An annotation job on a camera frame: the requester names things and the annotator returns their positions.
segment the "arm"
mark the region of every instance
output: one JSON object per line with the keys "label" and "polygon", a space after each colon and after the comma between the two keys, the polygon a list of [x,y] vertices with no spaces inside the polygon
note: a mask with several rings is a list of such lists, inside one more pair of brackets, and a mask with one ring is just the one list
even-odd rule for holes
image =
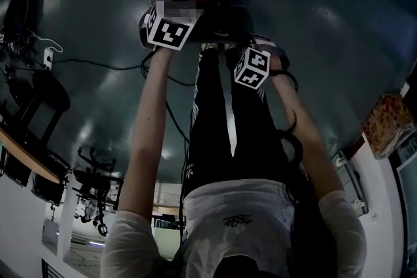
{"label": "arm", "polygon": [[[271,56],[271,67],[280,69],[281,63],[277,56]],[[321,200],[332,191],[343,191],[339,176],[328,159],[326,146],[308,112],[304,109],[292,81],[285,75],[278,75],[272,78],[272,82],[291,124],[294,122],[294,113],[296,115],[296,127],[293,134],[302,144],[302,163],[313,182],[317,200]]]}
{"label": "arm", "polygon": [[165,130],[167,75],[173,56],[159,49],[151,60],[134,124],[128,171],[119,210],[137,213],[151,222],[156,173]]}

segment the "wooden desk edge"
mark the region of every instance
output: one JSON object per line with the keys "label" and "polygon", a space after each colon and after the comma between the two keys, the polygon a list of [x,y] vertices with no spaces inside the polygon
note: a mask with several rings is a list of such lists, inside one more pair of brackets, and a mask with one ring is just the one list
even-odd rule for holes
{"label": "wooden desk edge", "polygon": [[180,208],[178,206],[160,205],[158,203],[154,203],[153,211],[161,214],[180,214]]}
{"label": "wooden desk edge", "polygon": [[8,150],[17,160],[22,162],[27,168],[34,171],[36,174],[46,178],[53,183],[59,183],[57,175],[53,174],[48,168],[43,166],[37,159],[35,159],[26,149],[20,146],[11,136],[2,128],[0,128],[0,141],[5,149]]}

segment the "white t-shirt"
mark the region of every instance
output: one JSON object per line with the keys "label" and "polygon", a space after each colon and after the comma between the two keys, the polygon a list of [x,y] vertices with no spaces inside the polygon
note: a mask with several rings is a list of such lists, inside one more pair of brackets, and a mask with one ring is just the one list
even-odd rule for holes
{"label": "white t-shirt", "polygon": [[[338,277],[360,277],[366,238],[343,191],[323,197],[319,208],[338,249]],[[184,200],[187,217],[182,277],[211,278],[223,258],[244,255],[258,269],[289,278],[287,254],[294,208],[283,184],[270,180],[232,180],[207,184]],[[140,278],[162,259],[146,219],[118,212],[104,248],[101,278]]]}

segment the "hand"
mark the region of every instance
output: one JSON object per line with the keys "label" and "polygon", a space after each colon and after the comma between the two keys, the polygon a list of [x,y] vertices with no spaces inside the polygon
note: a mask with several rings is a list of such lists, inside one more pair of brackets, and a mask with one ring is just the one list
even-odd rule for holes
{"label": "hand", "polygon": [[258,50],[267,51],[271,54],[269,58],[269,70],[270,71],[282,70],[281,59],[275,47],[268,46],[268,45],[260,45],[258,46]]}

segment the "black pants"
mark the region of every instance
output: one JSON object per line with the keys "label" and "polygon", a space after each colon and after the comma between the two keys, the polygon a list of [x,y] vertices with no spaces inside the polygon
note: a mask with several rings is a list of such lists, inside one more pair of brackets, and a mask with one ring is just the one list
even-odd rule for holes
{"label": "black pants", "polygon": [[184,194],[225,180],[264,178],[285,182],[287,156],[275,133],[262,87],[251,89],[233,79],[240,54],[237,48],[225,51],[232,80],[232,109],[235,115],[237,146],[231,155],[222,84],[218,70],[218,50],[200,53],[192,111],[192,130],[184,172]]}

